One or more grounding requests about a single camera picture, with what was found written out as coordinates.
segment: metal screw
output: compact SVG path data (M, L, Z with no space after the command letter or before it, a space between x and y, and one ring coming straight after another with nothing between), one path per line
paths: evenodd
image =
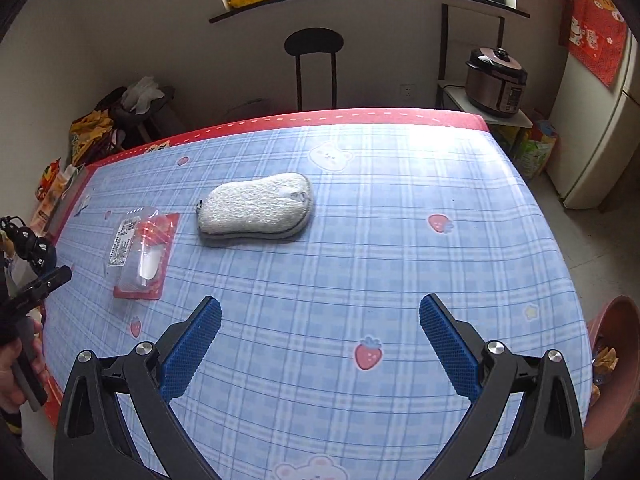
M551 359L555 363L559 363L560 361L562 361L562 354L558 350L550 350L549 359Z
M148 341L140 343L138 346L136 346L136 354L147 355L149 352L152 351L153 347L154 346Z
M91 360L91 352L88 350L84 350L78 354L78 361L81 363L85 363Z
M489 341L487 348L489 349L489 352L496 355L504 352L504 345L500 341Z

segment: electric pressure cooker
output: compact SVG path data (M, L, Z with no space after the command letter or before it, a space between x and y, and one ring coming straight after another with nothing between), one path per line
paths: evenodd
M466 62L465 90L476 107L498 117L520 110L527 71L503 48L476 48Z

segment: chair backrest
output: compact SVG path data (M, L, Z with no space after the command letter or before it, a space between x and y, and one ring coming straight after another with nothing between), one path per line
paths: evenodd
M291 34L284 42L284 50L296 57L296 82L298 84L298 111L302 111L302 75L300 73L300 56L305 54L331 54L332 106L337 108L338 82L335 54L344 46L343 37L328 28L303 28Z

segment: refrigerator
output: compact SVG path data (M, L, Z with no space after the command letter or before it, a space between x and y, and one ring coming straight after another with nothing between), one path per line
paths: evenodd
M566 208L605 199L640 144L640 59L628 31L618 76L607 88L569 54L551 113L559 135L546 166Z

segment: floor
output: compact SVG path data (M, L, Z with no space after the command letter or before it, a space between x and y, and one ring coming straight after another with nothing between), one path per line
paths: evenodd
M580 296L584 318L592 319L620 294L640 301L640 244L630 244L639 236L640 196L602 214L565 209L546 174L529 187L556 236ZM25 450L51 479L54 432L44 412L34 414L28 407L22 412ZM600 468L603 452L604 446L586 453L585 478L590 479Z

